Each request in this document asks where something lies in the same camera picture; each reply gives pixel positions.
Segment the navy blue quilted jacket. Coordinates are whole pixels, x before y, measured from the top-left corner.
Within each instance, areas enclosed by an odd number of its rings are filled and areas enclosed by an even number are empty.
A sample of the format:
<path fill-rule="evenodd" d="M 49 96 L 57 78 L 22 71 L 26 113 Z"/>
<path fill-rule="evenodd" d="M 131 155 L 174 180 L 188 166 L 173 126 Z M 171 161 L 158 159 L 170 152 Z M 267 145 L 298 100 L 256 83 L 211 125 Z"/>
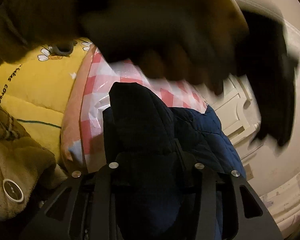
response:
<path fill-rule="evenodd" d="M 138 83 L 114 83 L 109 98 L 104 149 L 107 162 L 119 165 L 115 205 L 122 237 L 175 239 L 174 224 L 189 191 L 178 147 L 194 150 L 208 140 L 228 139 L 221 122 L 211 107 L 205 113 L 168 107 Z"/>

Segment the white wooden headboard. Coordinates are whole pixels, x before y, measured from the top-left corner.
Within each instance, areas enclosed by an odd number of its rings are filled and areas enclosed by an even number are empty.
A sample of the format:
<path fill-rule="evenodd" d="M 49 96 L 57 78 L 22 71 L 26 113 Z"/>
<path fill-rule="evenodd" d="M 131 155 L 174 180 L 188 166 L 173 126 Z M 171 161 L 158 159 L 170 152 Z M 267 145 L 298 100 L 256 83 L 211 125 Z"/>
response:
<path fill-rule="evenodd" d="M 242 79 L 229 76 L 224 81 L 223 94 L 216 96 L 209 93 L 206 100 L 219 117 L 222 131 L 233 146 L 246 144 L 258 130 L 260 122 L 248 120 L 245 114 L 253 101 L 253 95 L 249 85 L 244 84 Z"/>

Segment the round coat button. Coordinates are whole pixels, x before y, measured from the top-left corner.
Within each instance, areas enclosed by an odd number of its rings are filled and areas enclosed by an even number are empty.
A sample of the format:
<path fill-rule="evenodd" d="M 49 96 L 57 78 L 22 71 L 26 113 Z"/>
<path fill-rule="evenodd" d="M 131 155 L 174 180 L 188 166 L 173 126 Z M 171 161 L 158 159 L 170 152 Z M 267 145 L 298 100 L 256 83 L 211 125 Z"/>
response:
<path fill-rule="evenodd" d="M 11 179 L 4 179 L 2 181 L 2 188 L 9 200 L 16 203 L 22 203 L 24 201 L 24 193 L 15 181 Z"/>

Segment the beige fleece sleeve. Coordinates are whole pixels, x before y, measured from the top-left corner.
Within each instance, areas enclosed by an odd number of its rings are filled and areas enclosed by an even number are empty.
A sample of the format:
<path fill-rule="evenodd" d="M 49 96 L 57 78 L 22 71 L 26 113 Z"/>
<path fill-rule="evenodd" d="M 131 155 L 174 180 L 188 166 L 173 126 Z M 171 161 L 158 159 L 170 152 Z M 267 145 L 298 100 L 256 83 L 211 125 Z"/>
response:
<path fill-rule="evenodd" d="M 235 0 L 0 0 L 0 65 L 85 37 L 109 63 L 130 60 L 150 79 L 218 95 L 247 31 Z"/>

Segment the yellow floral bedsheet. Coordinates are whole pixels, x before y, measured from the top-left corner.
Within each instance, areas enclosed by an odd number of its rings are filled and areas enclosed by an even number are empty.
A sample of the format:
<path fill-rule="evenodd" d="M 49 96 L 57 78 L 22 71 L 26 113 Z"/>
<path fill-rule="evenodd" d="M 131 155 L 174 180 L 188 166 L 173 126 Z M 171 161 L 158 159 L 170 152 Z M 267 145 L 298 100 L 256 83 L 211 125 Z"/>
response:
<path fill-rule="evenodd" d="M 77 40 L 70 56 L 40 46 L 19 63 L 0 66 L 0 106 L 61 161 L 61 125 L 82 61 L 92 43 Z"/>

